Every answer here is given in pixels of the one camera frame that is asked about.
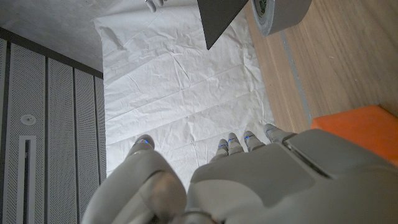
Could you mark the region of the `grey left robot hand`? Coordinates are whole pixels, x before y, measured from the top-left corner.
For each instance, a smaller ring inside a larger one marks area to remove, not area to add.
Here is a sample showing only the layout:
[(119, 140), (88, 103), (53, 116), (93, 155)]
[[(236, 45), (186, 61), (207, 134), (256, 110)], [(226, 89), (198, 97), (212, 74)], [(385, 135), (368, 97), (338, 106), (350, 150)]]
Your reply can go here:
[(140, 136), (91, 198), (83, 223), (396, 223), (397, 167), (334, 134), (267, 124), (220, 140), (188, 187)]

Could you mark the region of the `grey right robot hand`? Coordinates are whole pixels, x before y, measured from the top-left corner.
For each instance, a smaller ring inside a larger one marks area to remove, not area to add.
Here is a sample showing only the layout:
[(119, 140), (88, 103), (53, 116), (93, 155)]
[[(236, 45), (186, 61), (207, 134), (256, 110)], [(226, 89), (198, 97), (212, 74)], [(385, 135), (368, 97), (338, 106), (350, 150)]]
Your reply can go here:
[(156, 12), (157, 6), (162, 7), (164, 0), (145, 0), (144, 1), (151, 12)]

